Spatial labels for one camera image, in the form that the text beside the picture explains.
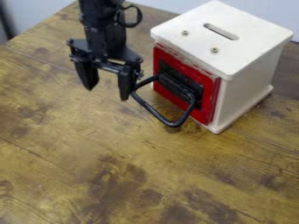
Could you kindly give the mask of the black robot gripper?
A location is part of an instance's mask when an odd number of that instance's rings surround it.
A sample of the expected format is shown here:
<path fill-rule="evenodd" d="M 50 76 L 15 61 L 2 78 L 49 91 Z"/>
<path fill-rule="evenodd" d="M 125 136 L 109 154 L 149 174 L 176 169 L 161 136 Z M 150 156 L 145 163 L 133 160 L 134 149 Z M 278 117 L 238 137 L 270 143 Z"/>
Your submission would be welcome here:
<path fill-rule="evenodd" d="M 126 28 L 137 23 L 111 22 L 99 27 L 83 26 L 85 38 L 69 38 L 69 60 L 79 82 L 90 91 L 98 84 L 98 69 L 117 74 L 120 100 L 134 90 L 136 79 L 142 77 L 142 57 L 126 46 Z"/>

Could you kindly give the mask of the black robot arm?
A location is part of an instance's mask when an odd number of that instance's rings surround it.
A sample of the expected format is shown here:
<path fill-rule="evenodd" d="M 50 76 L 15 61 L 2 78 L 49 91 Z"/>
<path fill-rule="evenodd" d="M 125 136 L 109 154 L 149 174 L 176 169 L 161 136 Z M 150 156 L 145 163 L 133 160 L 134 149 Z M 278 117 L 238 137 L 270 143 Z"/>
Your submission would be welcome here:
<path fill-rule="evenodd" d="M 86 90 L 98 84 L 98 69 L 115 74 L 120 99 L 125 101 L 142 76 L 142 57 L 126 46 L 126 28 L 142 21 L 142 12 L 125 0 L 78 0 L 78 21 L 85 38 L 69 38 L 69 60 Z"/>

